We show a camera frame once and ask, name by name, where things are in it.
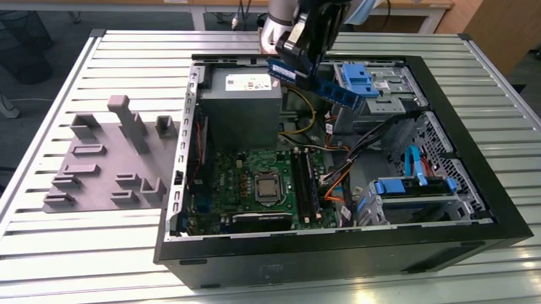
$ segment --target yellow wire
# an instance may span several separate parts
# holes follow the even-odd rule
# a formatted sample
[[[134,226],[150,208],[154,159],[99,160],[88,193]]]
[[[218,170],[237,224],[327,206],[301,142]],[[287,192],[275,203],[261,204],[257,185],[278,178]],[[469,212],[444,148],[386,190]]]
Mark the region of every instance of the yellow wire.
[[[297,90],[293,89],[293,88],[287,88],[287,89],[289,89],[290,91],[294,91],[294,92],[299,95],[301,99],[306,102],[307,106],[310,107],[310,111],[313,111],[313,119],[310,120],[309,125],[307,125],[305,128],[302,128],[301,130],[286,131],[286,132],[278,132],[278,134],[299,134],[299,133],[305,132],[306,130],[309,130],[309,129],[313,127],[313,125],[314,125],[314,122],[315,122],[315,109],[314,109],[313,104],[310,103],[310,101],[307,100],[307,98],[305,97],[305,95],[301,94],[299,91],[297,91]]]

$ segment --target sticker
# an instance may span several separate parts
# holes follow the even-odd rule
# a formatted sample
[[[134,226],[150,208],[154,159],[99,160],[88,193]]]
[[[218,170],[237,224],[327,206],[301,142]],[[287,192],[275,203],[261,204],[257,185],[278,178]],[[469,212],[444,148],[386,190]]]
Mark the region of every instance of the sticker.
[[[333,125],[330,123],[325,124],[325,129],[326,129],[327,134],[333,135]]]
[[[269,91],[271,76],[267,74],[229,74],[226,76],[226,91]]]
[[[294,72],[286,70],[285,68],[282,68],[277,65],[273,65],[273,71],[277,73],[281,73],[283,76],[286,76],[290,79],[295,79],[295,77],[297,77],[297,74]]]
[[[389,84],[388,84],[388,82],[385,80],[384,81],[374,81],[374,87],[377,89],[389,89]]]
[[[342,206],[342,209],[340,212],[346,217],[348,220],[352,218],[352,211],[348,210],[346,206]]]

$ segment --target white cable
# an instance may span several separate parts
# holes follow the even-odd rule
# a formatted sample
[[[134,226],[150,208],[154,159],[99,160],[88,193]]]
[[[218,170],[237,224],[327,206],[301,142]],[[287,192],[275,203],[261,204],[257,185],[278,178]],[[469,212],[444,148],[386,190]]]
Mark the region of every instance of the white cable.
[[[47,99],[47,98],[20,98],[20,99],[12,99],[10,101],[14,102],[14,101],[26,101],[26,100],[55,101],[54,99]]]
[[[285,137],[285,136],[282,136],[282,137],[289,141],[290,144],[293,144],[294,146],[298,146],[297,143],[294,143],[293,141],[290,141],[287,137]],[[302,147],[309,147],[309,148],[315,148],[315,149],[319,149],[319,150],[323,150],[323,151],[331,151],[331,152],[335,151],[334,149],[327,149],[327,148],[323,148],[323,147],[321,147],[321,146],[314,146],[313,144],[303,144],[303,145],[301,145],[301,146],[302,146]]]

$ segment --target expansion slot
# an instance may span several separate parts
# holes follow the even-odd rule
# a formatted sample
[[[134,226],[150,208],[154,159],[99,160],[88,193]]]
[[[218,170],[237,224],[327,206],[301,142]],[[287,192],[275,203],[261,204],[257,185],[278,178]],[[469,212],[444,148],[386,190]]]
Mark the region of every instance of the expansion slot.
[[[291,169],[294,174],[298,219],[301,222],[310,223],[310,219],[321,219],[321,207],[307,149],[301,151],[295,148],[293,151]]]

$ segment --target desk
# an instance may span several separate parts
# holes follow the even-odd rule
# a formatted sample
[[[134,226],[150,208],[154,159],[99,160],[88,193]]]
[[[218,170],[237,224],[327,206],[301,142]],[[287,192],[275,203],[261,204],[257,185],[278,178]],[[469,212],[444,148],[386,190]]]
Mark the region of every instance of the desk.
[[[254,0],[253,13],[267,12],[269,0]],[[452,0],[390,0],[394,16],[424,16],[421,34],[434,33]],[[386,2],[372,15],[388,15]],[[3,10],[35,11],[186,11],[193,14],[195,30],[205,30],[205,13],[237,12],[237,0],[0,0]]]
[[[541,296],[541,123],[477,46],[456,35],[344,33],[331,53],[425,58],[536,235],[513,247],[434,274],[191,291],[152,263],[159,209],[40,211],[75,114],[94,113],[110,122],[107,99],[127,94],[144,121],[181,117],[191,55],[258,53],[258,45],[255,32],[108,31],[88,39],[0,199],[0,304],[163,298],[241,304],[516,303]]]

